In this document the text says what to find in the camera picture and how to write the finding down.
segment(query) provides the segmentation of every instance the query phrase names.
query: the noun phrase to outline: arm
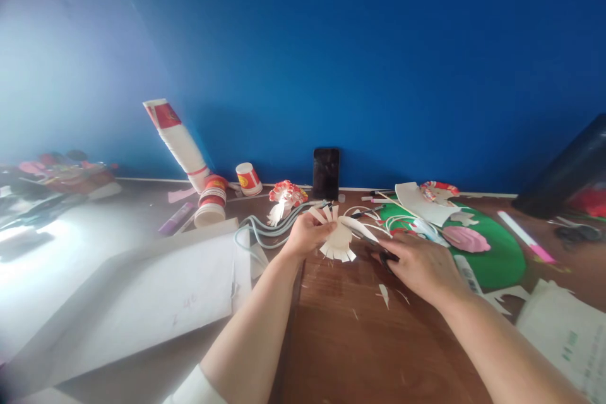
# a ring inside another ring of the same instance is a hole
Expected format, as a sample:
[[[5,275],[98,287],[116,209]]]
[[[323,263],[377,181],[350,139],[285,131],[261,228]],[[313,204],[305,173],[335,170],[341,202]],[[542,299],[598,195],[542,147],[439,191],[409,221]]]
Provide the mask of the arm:
[[[412,235],[381,240],[395,275],[445,318],[497,404],[586,403],[581,393],[483,298],[443,246]]]
[[[297,271],[335,229],[335,223],[315,224],[309,213],[297,219],[282,251],[200,363],[208,381],[230,404],[266,403],[270,397]]]

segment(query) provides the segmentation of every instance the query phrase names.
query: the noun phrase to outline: purple marker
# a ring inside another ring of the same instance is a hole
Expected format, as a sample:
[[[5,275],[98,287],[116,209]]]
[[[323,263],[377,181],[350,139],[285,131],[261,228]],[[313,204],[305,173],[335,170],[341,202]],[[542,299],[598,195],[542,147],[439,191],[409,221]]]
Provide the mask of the purple marker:
[[[162,235],[170,235],[172,234],[175,227],[187,216],[187,214],[194,208],[194,205],[191,202],[185,202],[181,208],[170,217],[168,221],[166,221],[162,227],[158,229]]]

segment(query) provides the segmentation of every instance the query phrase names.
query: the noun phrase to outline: baseboard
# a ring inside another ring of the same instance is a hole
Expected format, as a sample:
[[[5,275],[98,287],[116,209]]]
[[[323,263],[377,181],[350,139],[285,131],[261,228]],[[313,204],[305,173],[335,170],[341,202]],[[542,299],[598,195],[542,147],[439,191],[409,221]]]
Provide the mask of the baseboard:
[[[189,180],[171,180],[171,179],[140,179],[140,178],[129,178],[129,177],[116,177],[116,180],[133,180],[133,181],[157,181],[157,182],[170,182],[170,183],[189,183]],[[263,186],[271,186],[273,187],[273,183],[263,183]],[[310,189],[310,185],[298,185],[303,189]],[[354,188],[354,187],[341,187],[339,191],[390,191],[385,188]],[[468,198],[481,198],[481,197],[495,197],[495,198],[509,198],[513,199],[518,197],[517,194],[508,194],[508,193],[461,193],[462,197]]]

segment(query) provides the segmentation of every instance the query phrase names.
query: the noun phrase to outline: stack of paper cups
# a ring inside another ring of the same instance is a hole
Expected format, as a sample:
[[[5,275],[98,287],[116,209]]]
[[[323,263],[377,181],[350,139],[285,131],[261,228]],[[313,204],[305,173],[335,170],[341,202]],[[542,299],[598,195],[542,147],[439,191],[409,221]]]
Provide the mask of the stack of paper cups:
[[[166,99],[146,101],[143,105],[156,125],[160,137],[187,174],[193,187],[202,193],[204,179],[210,174],[210,169],[187,128],[181,124]]]
[[[219,175],[211,175],[205,180],[205,190],[200,195],[197,212],[194,215],[196,227],[204,227],[209,224],[225,221],[225,188],[227,180]]]

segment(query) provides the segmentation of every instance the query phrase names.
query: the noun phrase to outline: scissors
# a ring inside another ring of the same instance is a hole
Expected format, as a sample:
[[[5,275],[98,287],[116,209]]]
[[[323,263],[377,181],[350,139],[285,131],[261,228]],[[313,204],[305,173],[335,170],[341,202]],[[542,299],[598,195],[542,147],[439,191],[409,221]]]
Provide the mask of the scissors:
[[[368,238],[366,235],[364,235],[359,230],[357,230],[353,227],[349,227],[348,225],[345,225],[345,224],[342,224],[342,225],[345,226],[346,228],[348,228],[349,230],[351,230],[355,235],[360,237],[362,240],[367,241],[368,243],[370,243],[373,246],[378,246],[380,248],[379,260],[383,264],[383,267],[385,268],[385,270],[387,270],[390,274],[394,275],[393,271],[391,271],[391,268],[389,268],[389,265],[387,265],[387,260],[393,260],[394,262],[399,262],[400,258],[398,256],[396,256],[392,252],[389,252],[387,249],[385,249],[383,246],[381,246],[377,241],[375,241],[371,238]]]

